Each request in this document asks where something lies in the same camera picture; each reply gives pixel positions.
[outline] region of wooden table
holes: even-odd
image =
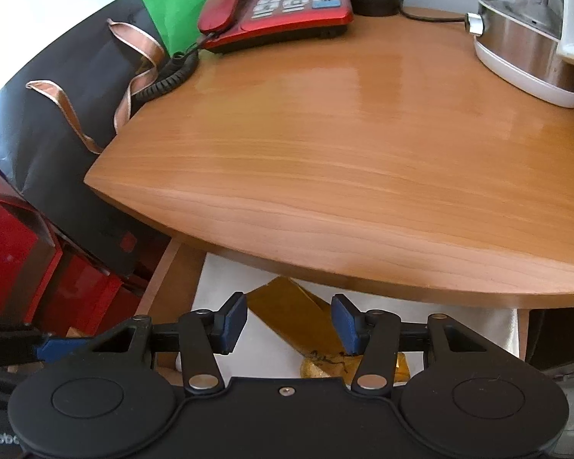
[[[487,70],[463,26],[358,17],[337,39],[202,55],[87,174],[110,202],[340,288],[574,306],[574,110]]]

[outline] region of white kettle base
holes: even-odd
[[[498,57],[475,39],[476,55],[491,71],[529,94],[560,107],[574,108],[574,93],[544,82]]]

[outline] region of red logo on bag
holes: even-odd
[[[119,244],[119,246],[121,247],[121,250],[123,250],[124,252],[130,253],[136,246],[137,241],[138,240],[136,240],[136,237],[128,231],[126,232],[126,234],[124,234],[124,237],[121,238],[121,243]]]

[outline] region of circular cover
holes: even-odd
[[[548,450],[568,416],[561,389],[528,368],[432,366],[404,387],[400,410],[432,448],[488,459]]]
[[[172,416],[172,386],[145,368],[49,366],[20,383],[8,418],[26,450],[100,459],[135,451]]]

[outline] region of telephone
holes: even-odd
[[[331,38],[353,20],[350,0],[206,0],[203,48],[225,53],[270,42]]]

